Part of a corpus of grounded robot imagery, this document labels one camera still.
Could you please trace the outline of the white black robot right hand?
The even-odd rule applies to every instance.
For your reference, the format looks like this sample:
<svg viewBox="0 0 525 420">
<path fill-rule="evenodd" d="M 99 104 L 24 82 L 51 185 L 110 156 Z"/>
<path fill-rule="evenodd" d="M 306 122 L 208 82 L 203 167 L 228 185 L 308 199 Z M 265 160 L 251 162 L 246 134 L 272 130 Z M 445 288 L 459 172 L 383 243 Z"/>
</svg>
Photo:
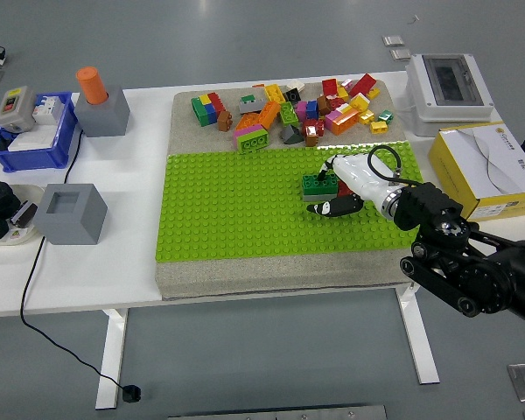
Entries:
<svg viewBox="0 0 525 420">
<path fill-rule="evenodd" d="M 377 165 L 378 169 L 384 171 L 389 169 L 378 157 L 371 154 L 337 154 L 329 157 L 321 166 L 317 180 L 323 180 L 327 172 L 333 170 L 351 193 L 323 203 L 309 205 L 307 210 L 325 217 L 339 217 L 359 212 L 365 201 L 372 201 L 377 211 L 387 220 L 392 221 L 402 186 L 376 175 L 368 160 L 371 160 L 373 165 Z"/>
</svg>

